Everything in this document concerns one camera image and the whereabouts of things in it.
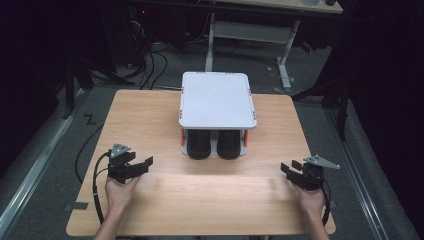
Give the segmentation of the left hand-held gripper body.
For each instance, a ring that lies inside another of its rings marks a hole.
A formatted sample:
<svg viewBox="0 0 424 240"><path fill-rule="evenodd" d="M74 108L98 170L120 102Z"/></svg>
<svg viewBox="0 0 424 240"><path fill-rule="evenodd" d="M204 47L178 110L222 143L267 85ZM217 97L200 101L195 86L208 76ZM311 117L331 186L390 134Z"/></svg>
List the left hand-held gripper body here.
<svg viewBox="0 0 424 240"><path fill-rule="evenodd" d="M127 177L127 169L131 165L129 162L125 164L121 162L122 154L126 152L131 152L129 146L114 143L109 155L108 176L122 184L125 184L127 179L132 179Z"/></svg>

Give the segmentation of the grey tape strip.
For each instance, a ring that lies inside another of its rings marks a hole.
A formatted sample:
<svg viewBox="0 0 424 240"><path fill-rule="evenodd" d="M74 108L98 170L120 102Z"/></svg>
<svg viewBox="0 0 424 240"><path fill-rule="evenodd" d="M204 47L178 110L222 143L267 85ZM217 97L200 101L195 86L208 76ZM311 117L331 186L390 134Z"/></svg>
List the grey tape strip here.
<svg viewBox="0 0 424 240"><path fill-rule="evenodd" d="M87 202L71 202L67 203L64 206L65 211L73 211L73 210L86 210L88 207Z"/></svg>

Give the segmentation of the black metal stand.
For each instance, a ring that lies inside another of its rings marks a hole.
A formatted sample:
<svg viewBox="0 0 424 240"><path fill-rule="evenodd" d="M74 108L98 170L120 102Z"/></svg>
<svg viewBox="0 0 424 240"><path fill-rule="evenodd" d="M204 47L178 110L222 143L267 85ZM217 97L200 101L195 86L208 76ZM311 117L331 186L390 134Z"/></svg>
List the black metal stand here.
<svg viewBox="0 0 424 240"><path fill-rule="evenodd" d="M66 111L64 118L68 119L74 110L75 104L75 93L74 93L74 74L72 60L68 61L66 65L66 76L65 76L65 102Z"/></svg>
<svg viewBox="0 0 424 240"><path fill-rule="evenodd" d="M336 129L339 137L345 141L345 123L349 99L350 81L346 79L332 79L292 96L293 101L299 101L308 96L321 96L323 108L336 107L338 110Z"/></svg>

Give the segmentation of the white two-tier shoe rack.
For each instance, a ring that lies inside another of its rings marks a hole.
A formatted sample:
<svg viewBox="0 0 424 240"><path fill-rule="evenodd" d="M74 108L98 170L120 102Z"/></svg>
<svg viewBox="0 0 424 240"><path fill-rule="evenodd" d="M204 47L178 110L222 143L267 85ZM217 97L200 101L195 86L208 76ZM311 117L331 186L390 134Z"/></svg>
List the white two-tier shoe rack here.
<svg viewBox="0 0 424 240"><path fill-rule="evenodd" d="M221 130L239 130L241 152L238 157L245 155L248 133L257 125L248 77L243 73L184 73L179 124L181 151L186 155L189 130L210 131L209 156L219 156L217 142Z"/></svg>

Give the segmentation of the white-legged wooden desk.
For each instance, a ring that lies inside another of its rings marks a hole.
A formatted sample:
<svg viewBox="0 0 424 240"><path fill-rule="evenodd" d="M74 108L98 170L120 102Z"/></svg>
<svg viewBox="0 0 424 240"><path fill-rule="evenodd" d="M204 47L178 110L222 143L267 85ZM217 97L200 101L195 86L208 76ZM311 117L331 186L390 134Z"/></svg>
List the white-legged wooden desk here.
<svg viewBox="0 0 424 240"><path fill-rule="evenodd" d="M243 7L259 11L281 10L290 14L318 16L339 16L343 13L342 6L337 0L203 0L209 2L211 7L234 7L234 11L242 11ZM291 89L291 78L286 69L293 42L300 25L300 17L292 20L290 27L279 27L269 24L255 24L240 21L216 20L215 13L210 14L208 52L205 60L205 71L213 70L214 39L226 38L236 40L255 41L263 43L283 44L285 49L282 55L276 58L282 87Z"/></svg>

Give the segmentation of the metal floor rail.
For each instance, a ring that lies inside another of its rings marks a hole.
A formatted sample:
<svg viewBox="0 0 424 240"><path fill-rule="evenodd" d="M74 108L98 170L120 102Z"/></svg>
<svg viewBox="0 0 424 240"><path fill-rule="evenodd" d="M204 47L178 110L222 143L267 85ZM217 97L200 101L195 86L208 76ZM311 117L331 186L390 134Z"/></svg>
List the metal floor rail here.
<svg viewBox="0 0 424 240"><path fill-rule="evenodd" d="M338 132L337 120L335 113L332 110L323 110L327 121L332 129L333 134L338 142L343 155L343 161L347 175L355 191L356 197L361 205L362 212L366 221L373 233L375 240L389 240L386 229L378 214L374 201L372 200L369 191L366 188L363 178L357 168L353 155L348 147L348 144L343 140Z"/></svg>
<svg viewBox="0 0 424 240"><path fill-rule="evenodd" d="M79 90L65 119L60 104L0 180L0 240L65 238L84 167L84 142L92 128L83 110L90 96Z"/></svg>

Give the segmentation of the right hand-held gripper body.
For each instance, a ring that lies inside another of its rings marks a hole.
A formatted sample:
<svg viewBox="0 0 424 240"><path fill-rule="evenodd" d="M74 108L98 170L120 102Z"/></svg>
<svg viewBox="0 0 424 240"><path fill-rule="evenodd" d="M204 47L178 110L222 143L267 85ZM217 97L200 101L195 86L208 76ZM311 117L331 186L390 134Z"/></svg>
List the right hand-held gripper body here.
<svg viewBox="0 0 424 240"><path fill-rule="evenodd" d="M339 164L335 164L325 158L314 155L304 158L304 163L301 165L301 183L300 187L307 191L314 191L323 187L324 169L340 169Z"/></svg>

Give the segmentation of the black shoe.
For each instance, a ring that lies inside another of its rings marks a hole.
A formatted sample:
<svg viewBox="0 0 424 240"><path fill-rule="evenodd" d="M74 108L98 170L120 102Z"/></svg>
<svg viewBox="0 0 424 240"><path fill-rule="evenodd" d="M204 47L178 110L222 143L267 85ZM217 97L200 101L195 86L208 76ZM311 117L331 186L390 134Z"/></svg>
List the black shoe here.
<svg viewBox="0 0 424 240"><path fill-rule="evenodd" d="M217 153L223 159L235 159L240 155L240 131L221 130L218 136Z"/></svg>
<svg viewBox="0 0 424 240"><path fill-rule="evenodd" d="M210 131L189 130L187 137L187 153L196 160L207 158L211 153Z"/></svg>

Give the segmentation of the person's right hand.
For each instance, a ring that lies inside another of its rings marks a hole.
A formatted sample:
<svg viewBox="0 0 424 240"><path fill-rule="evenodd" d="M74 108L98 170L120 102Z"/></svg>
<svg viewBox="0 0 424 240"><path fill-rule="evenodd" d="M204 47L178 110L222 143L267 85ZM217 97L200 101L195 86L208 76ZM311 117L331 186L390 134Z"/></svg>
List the person's right hand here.
<svg viewBox="0 0 424 240"><path fill-rule="evenodd" d="M305 216L311 218L321 218L323 208L325 206L325 198L323 192L318 190L307 191L294 185L294 189L298 194L300 209Z"/></svg>

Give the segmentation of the person's left hand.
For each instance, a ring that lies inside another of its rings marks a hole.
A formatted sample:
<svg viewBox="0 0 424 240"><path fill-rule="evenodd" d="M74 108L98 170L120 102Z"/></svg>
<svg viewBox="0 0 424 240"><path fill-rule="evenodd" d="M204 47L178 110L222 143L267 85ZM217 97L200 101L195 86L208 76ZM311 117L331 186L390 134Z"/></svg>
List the person's left hand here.
<svg viewBox="0 0 424 240"><path fill-rule="evenodd" d="M107 215L118 216L125 212L139 180L139 177L135 177L127 183L120 183L116 179L107 178L105 185L109 205Z"/></svg>

